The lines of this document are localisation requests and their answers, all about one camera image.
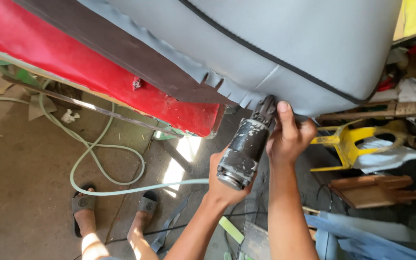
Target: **yellow metal stand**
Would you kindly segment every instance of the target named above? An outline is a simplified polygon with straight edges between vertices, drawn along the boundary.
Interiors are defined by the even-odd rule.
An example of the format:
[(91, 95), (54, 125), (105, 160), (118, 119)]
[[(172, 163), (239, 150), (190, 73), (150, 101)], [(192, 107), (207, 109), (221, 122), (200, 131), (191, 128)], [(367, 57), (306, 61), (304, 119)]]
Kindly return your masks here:
[[(359, 119), (341, 126), (318, 128), (319, 131), (335, 131), (335, 133), (332, 136), (315, 137), (311, 144), (323, 144), (324, 146), (335, 148), (338, 156), (340, 157), (342, 165), (335, 167), (314, 168), (311, 169), (312, 172), (351, 169), (357, 157), (366, 154), (380, 153), (401, 147), (407, 138), (406, 127), (404, 122), (401, 120), (390, 121), (385, 126), (349, 129), (349, 125), (360, 122), (362, 120), (363, 119)], [(392, 134), (396, 137), (396, 141), (390, 146), (371, 149), (359, 149), (355, 145), (356, 141), (380, 134)]]

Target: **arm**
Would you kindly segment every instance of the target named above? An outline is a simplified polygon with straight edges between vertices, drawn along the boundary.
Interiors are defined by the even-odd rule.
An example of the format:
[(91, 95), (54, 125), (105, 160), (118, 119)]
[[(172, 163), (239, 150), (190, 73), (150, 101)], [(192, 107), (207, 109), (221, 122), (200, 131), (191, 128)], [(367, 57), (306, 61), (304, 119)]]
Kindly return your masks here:
[(279, 121), (269, 138), (269, 246), (273, 260), (318, 260), (304, 218), (296, 183), (295, 161), (317, 130), (313, 122), (296, 125), (290, 105), (277, 105)]
[(251, 185), (243, 191), (235, 191), (218, 181), (216, 167), (225, 151), (226, 149), (211, 156), (209, 190), (165, 260), (202, 260), (211, 236), (228, 205), (239, 203), (250, 193)]

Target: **air hose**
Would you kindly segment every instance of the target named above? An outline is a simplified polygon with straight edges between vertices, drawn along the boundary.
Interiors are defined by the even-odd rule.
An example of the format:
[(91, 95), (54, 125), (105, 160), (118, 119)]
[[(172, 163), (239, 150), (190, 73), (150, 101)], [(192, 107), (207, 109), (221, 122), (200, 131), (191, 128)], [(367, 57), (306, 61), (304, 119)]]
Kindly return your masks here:
[[(51, 80), (46, 80), (43, 85), (42, 88), (46, 88), (46, 86), (49, 84)], [(141, 177), (142, 174), (144, 174), (144, 170), (145, 170), (145, 163), (144, 163), (144, 158), (141, 156), (141, 154), (139, 154), (139, 152), (137, 152), (136, 150), (126, 147), (126, 146), (121, 146), (121, 145), (109, 145), (109, 144), (99, 144), (100, 140), (102, 139), (102, 137), (104, 137), (105, 133), (107, 133), (107, 130), (109, 129), (113, 117), (110, 116), (109, 121), (107, 123), (107, 126), (104, 128), (104, 130), (102, 131), (102, 133), (100, 134), (100, 136), (93, 142), (87, 142), (86, 140), (84, 140), (82, 137), (80, 137), (77, 133), (73, 132), (72, 130), (64, 127), (64, 125), (62, 125), (62, 123), (57, 120), (53, 115), (49, 114), (46, 112), (46, 110), (44, 109), (44, 105), (43, 105), (43, 97), (44, 94), (39, 94), (39, 106), (41, 108), (41, 110), (43, 111), (43, 114), (51, 121), (53, 122), (56, 126), (62, 128), (68, 135), (70, 135), (71, 137), (73, 137), (74, 139), (82, 142), (87, 150), (78, 158), (78, 160), (76, 161), (76, 163), (73, 165), (72, 170), (70, 171), (70, 183), (72, 184), (73, 188), (79, 192), (82, 192), (84, 194), (88, 194), (88, 195), (93, 195), (93, 196), (111, 196), (111, 195), (120, 195), (120, 194), (127, 194), (127, 193), (133, 193), (133, 192), (142, 192), (142, 191), (147, 191), (147, 190), (153, 190), (153, 189), (158, 189), (158, 188), (163, 188), (163, 187), (167, 187), (167, 186), (171, 186), (171, 185), (184, 185), (184, 184), (208, 184), (208, 179), (192, 179), (192, 180), (183, 180), (183, 181), (179, 181), (179, 182), (174, 182), (174, 183), (165, 183), (165, 184), (156, 184), (156, 185), (151, 185), (151, 186), (145, 186), (145, 187), (140, 187), (140, 188), (134, 188), (134, 189), (128, 189), (128, 190), (123, 190), (123, 191), (115, 191), (115, 192), (90, 192), (90, 191), (86, 191), (81, 189), (80, 187), (78, 187), (78, 185), (76, 185), (73, 176), (75, 174), (75, 170), (78, 167), (78, 164), (81, 162), (81, 160), (83, 160), (83, 158), (90, 153), (91, 156), (94, 158), (94, 161), (96, 162), (97, 166), (99, 167), (100, 171), (102, 172), (102, 174), (111, 182), (118, 184), (118, 185), (130, 185), (135, 183), (136, 181), (138, 181)], [(14, 102), (20, 102), (20, 103), (24, 103), (24, 104), (30, 104), (27, 101), (24, 100), (20, 100), (20, 99), (16, 99), (16, 98), (10, 98), (10, 97), (0, 97), (0, 101), (14, 101)], [(115, 111), (115, 104), (112, 102), (112, 111)], [(112, 177), (110, 177), (110, 175), (108, 175), (105, 170), (102, 168), (101, 163), (99, 162), (99, 160), (97, 159), (95, 153), (92, 151), (92, 149), (94, 147), (109, 147), (109, 148), (120, 148), (120, 149), (125, 149), (128, 151), (131, 151), (133, 153), (135, 153), (139, 159), (141, 159), (142, 162), (142, 169), (141, 172), (139, 173), (139, 175), (137, 176), (137, 178), (135, 178), (134, 180), (131, 180), (130, 182), (119, 182), (116, 180), (113, 180)]]

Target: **red cloth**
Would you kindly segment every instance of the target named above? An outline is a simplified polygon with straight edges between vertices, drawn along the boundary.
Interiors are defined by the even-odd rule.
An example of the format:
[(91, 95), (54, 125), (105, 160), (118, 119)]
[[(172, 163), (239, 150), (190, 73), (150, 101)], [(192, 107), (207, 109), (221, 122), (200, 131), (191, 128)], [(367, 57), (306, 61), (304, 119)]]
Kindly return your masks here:
[(135, 75), (11, 0), (0, 0), (0, 52), (201, 137), (215, 126), (219, 104), (179, 102), (146, 82), (133, 91)]

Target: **black piping trim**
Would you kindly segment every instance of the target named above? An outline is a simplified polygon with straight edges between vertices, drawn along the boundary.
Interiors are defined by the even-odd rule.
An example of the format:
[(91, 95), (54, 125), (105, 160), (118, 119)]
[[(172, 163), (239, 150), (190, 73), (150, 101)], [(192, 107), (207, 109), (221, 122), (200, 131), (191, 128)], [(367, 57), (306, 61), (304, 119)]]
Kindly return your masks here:
[(274, 55), (256, 47), (255, 45), (247, 42), (246, 40), (240, 38), (239, 36), (235, 35), (234, 33), (230, 32), (228, 29), (224, 28), (222, 25), (218, 24), (216, 21), (214, 21), (213, 19), (211, 19), (208, 15), (206, 15), (205, 13), (203, 13), (202, 11), (200, 11), (196, 6), (194, 6), (192, 3), (190, 3), (188, 0), (179, 0), (179, 2), (181, 2), (183, 5), (185, 5), (188, 9), (190, 9), (193, 13), (195, 13), (196, 15), (198, 15), (201, 19), (203, 19), (205, 22), (207, 22), (209, 25), (211, 25), (212, 27), (214, 27), (215, 29), (217, 29), (219, 32), (223, 33), (224, 35), (226, 35), (227, 37), (229, 37), (230, 39), (233, 39), (235, 42), (237, 42), (240, 45), (243, 45), (244, 47), (246, 47), (247, 49), (254, 51), (255, 53), (263, 56), (264, 58), (275, 62), (277, 64), (279, 64), (280, 66), (287, 68), (288, 70), (291, 70), (292, 72), (300, 75), (301, 77), (309, 80), (312, 83), (315, 83), (323, 88), (325, 88), (326, 90), (329, 90), (333, 93), (335, 93), (336, 95), (351, 101), (352, 103), (355, 104), (365, 104), (367, 103), (368, 100), (370, 100), (373, 96), (373, 94), (376, 91), (373, 91), (373, 93), (364, 100), (355, 98), (351, 95), (348, 95), (332, 86), (330, 86), (329, 84), (323, 82), (322, 80), (312, 76), (311, 74), (291, 65), (290, 63), (287, 63), (277, 57), (275, 57)]

